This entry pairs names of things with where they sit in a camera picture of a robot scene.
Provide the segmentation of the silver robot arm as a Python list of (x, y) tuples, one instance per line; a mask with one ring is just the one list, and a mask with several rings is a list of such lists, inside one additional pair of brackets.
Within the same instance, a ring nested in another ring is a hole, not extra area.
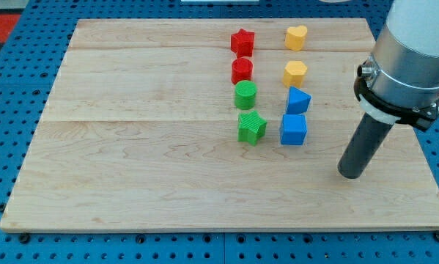
[(395, 0), (357, 69), (361, 108), (387, 125), (427, 130), (439, 117), (439, 0)]

